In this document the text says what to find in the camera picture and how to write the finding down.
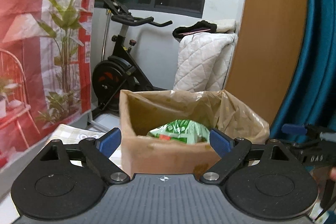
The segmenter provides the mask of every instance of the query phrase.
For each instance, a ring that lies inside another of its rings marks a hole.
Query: white wall
[[[233,18],[240,22],[243,5],[244,0],[205,0],[203,19],[218,20]],[[164,28],[157,28],[151,25],[130,27],[125,40],[126,46],[128,46],[130,39],[137,41],[137,45],[132,49],[132,56],[152,84],[161,88],[172,89],[177,71],[177,55],[179,52],[179,43],[173,38],[172,32],[179,26],[191,26],[200,19],[143,10],[131,10],[131,12],[136,17],[153,16],[155,21],[159,23],[168,20],[173,21],[173,25]],[[92,19],[91,71],[100,62],[105,24],[105,10],[95,8]],[[114,46],[110,38],[112,35],[118,34],[120,29],[121,24],[116,22],[110,23],[106,57],[112,53]]]

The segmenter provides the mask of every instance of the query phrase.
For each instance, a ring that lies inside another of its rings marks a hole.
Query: human hand
[[[336,167],[333,167],[330,171],[329,174],[330,179],[332,179],[333,181],[336,181]]]

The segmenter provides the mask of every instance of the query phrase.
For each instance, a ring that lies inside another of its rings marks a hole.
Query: metal screw
[[[117,173],[113,173],[110,176],[110,178],[115,180],[115,181],[123,181],[127,178],[127,175],[125,173],[122,173],[122,172],[117,172]]]
[[[203,178],[205,178],[206,180],[210,180],[210,181],[213,181],[213,180],[218,180],[219,179],[219,175],[215,172],[208,172],[208,173],[205,173],[203,175]]]

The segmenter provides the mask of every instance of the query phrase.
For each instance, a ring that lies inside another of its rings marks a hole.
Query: green snack bag
[[[209,130],[204,125],[192,120],[175,120],[150,130],[147,136],[161,140],[178,140],[186,144],[209,143]]]

